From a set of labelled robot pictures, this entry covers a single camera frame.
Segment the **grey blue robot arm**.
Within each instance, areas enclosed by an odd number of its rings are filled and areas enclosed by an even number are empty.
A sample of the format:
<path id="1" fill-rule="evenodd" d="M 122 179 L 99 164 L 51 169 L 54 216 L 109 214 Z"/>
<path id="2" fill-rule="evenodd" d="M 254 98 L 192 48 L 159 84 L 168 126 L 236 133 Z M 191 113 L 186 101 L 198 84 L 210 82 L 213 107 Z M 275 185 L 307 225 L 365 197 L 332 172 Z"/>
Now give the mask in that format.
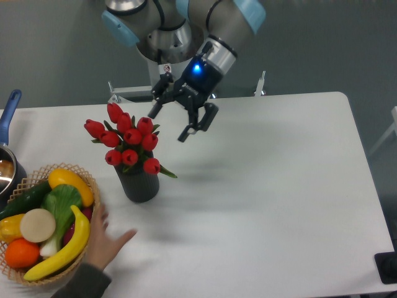
<path id="1" fill-rule="evenodd" d="M 259 1 L 106 1 L 102 21 L 114 39 L 159 65 L 184 64 L 152 81 L 155 118 L 179 103 L 189 123 L 179 136 L 208 130 L 218 112 L 208 98 L 257 34 L 266 11 Z"/>

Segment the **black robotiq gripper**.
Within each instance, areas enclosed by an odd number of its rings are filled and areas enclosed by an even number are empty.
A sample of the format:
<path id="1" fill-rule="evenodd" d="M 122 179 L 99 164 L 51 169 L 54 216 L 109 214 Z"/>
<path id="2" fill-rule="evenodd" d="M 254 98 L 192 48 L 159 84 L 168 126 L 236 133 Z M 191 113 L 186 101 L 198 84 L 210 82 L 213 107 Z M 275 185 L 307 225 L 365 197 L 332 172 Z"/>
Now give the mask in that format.
<path id="1" fill-rule="evenodd" d="M 189 135 L 202 130 L 206 132 L 219 111 L 218 106 L 207 102 L 210 93 L 223 78 L 223 74 L 200 55 L 196 55 L 189 62 L 181 77 L 174 83 L 173 90 L 167 99 L 169 85 L 174 82 L 172 74 L 160 75 L 160 80 L 151 90 L 153 107 L 148 113 L 149 118 L 155 118 L 163 105 L 175 101 L 188 112 L 189 124 L 178 137 L 178 141 L 185 142 Z M 204 107 L 205 113 L 199 120 L 199 108 Z"/>

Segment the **dark grey sleeved forearm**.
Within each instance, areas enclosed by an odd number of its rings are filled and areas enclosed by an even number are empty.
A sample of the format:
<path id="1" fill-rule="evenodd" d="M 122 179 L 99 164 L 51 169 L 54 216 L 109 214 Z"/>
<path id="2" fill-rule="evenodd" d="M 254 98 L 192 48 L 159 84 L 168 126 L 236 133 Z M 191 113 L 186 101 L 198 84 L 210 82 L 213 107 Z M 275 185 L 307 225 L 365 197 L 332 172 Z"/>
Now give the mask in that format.
<path id="1" fill-rule="evenodd" d="M 59 288 L 51 297 L 102 297 L 111 282 L 111 278 L 103 270 L 91 264 L 83 263 L 66 285 Z"/>

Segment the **bare human hand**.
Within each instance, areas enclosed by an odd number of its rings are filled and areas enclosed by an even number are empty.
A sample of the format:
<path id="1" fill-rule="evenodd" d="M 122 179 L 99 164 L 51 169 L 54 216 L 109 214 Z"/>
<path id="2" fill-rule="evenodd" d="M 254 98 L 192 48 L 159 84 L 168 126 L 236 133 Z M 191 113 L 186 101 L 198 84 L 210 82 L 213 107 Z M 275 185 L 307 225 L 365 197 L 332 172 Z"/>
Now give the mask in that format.
<path id="1" fill-rule="evenodd" d="M 104 204 L 94 211 L 87 243 L 86 263 L 100 271 L 103 271 L 137 234 L 137 230 L 131 229 L 118 238 L 112 238 L 107 233 L 108 216 L 109 213 Z"/>

